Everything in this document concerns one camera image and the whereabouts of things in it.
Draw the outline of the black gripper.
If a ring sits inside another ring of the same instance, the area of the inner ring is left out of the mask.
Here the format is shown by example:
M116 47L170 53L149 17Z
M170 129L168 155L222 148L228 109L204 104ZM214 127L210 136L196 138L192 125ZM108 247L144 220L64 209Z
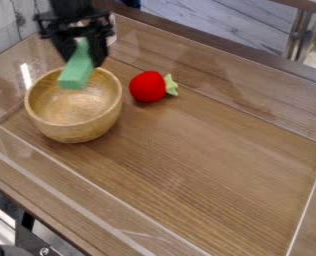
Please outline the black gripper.
M88 36L89 55L96 67L100 67L108 56L108 37L116 34L112 11L93 6L93 0L47 0L50 10L35 9L34 21L42 38L51 43L64 58L69 61L76 50L76 37Z

